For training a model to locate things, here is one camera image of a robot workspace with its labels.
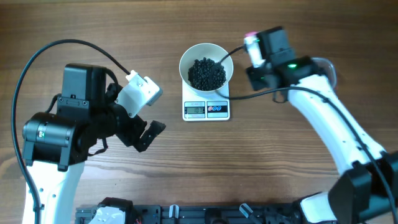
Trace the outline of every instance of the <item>white scale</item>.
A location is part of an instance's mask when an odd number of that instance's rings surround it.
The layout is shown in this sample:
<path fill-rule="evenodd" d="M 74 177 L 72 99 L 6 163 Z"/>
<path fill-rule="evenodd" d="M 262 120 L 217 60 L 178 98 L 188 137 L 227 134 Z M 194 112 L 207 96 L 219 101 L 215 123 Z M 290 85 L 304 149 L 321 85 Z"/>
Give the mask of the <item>white scale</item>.
<path fill-rule="evenodd" d="M 218 90 L 223 96 L 229 96 L 228 83 Z M 182 82 L 182 119 L 184 121 L 226 121 L 231 113 L 229 100 L 217 93 L 198 95 Z"/>

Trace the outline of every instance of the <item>bowl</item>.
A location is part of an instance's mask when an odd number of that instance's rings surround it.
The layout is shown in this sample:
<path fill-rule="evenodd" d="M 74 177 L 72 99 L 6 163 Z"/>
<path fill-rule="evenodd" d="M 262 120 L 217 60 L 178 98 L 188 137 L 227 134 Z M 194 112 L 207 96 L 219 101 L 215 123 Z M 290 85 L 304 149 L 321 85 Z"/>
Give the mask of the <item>bowl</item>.
<path fill-rule="evenodd" d="M 190 87 L 190 89 L 198 95 L 214 93 L 215 90 L 203 91 L 203 90 L 197 90 L 196 88 L 192 87 L 191 82 L 188 80 L 188 70 L 195 63 L 196 59 L 201 60 L 205 57 L 205 58 L 210 58 L 217 63 L 227 54 L 228 52 L 226 50 L 215 44 L 203 43 L 203 44 L 196 44 L 190 47 L 182 55 L 180 60 L 180 76 L 183 82 L 185 82 Z M 234 65 L 231 56 L 223 60 L 221 65 L 224 66 L 226 81 L 217 90 L 222 89 L 230 81 L 230 79 L 232 78 L 232 74 L 234 72 Z"/>

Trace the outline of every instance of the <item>wooden surface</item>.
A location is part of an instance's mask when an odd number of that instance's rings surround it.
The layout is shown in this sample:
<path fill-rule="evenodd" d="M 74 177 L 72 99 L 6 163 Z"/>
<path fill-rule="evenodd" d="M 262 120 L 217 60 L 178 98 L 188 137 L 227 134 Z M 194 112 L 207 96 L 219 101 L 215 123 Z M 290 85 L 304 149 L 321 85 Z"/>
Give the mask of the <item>wooden surface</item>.
<path fill-rule="evenodd" d="M 232 102 L 227 122 L 182 120 L 178 63 L 184 51 L 202 42 L 232 50 L 245 33 L 277 25 L 286 28 L 298 56 L 326 57 L 335 64 L 340 100 L 387 151 L 397 149 L 396 1 L 58 2 L 0 5 L 0 223 L 20 223 L 25 198 L 10 132 L 12 94 L 32 54 L 58 39 L 92 42 L 164 89 L 160 100 L 139 115 L 165 123 L 166 130 L 141 154 L 110 138 L 109 150 L 86 162 L 76 207 L 105 197 L 161 205 L 291 202 L 328 190 L 338 178 L 333 160 L 288 103 L 262 96 Z M 244 74 L 248 56 L 238 53 L 233 60 L 231 95 L 251 93 Z M 23 124 L 60 93 L 63 68 L 70 62 L 109 67 L 122 85 L 127 83 L 122 71 L 88 47 L 69 44 L 46 51 L 22 85 L 21 147 Z"/>

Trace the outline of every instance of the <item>pink object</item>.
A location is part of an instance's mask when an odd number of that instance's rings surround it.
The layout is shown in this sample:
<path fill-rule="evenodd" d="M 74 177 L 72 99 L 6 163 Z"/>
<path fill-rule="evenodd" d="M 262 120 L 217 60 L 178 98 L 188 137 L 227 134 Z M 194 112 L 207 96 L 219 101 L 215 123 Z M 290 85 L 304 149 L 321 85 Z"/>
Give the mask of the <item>pink object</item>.
<path fill-rule="evenodd" d="M 257 31 L 248 32 L 247 34 L 244 35 L 244 37 L 250 37 L 256 35 L 257 33 L 258 33 Z"/>

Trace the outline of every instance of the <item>pile of black beans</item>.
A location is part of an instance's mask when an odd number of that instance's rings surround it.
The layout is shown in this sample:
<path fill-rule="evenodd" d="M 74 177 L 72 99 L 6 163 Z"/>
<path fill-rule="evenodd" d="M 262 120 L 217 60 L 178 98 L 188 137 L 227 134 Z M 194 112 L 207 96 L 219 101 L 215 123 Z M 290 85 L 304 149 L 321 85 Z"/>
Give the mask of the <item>pile of black beans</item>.
<path fill-rule="evenodd" d="M 226 81 L 224 66 L 209 58 L 196 59 L 188 71 L 188 80 L 197 90 L 216 90 Z"/>

